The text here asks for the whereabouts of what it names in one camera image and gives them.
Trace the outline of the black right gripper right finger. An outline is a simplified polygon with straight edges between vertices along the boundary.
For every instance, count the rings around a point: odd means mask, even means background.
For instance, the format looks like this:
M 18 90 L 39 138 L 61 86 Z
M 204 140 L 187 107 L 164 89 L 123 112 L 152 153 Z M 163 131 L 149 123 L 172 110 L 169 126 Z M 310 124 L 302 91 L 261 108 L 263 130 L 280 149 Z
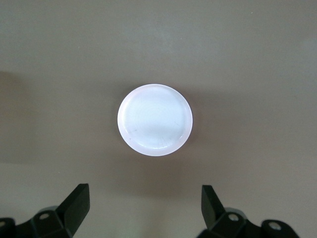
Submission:
M 199 238 L 299 238 L 285 222 L 264 220 L 257 226 L 242 211 L 224 208 L 211 185 L 202 186 L 201 211 L 206 229 Z

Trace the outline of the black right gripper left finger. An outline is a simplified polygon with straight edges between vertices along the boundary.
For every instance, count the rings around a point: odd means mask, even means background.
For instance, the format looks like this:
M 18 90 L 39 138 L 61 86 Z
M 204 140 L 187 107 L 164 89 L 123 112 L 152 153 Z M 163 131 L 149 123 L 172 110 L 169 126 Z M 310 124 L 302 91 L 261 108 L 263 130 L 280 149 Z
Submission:
M 90 210 L 89 185 L 82 183 L 59 206 L 39 211 L 28 221 L 0 219 L 2 238 L 72 238 Z

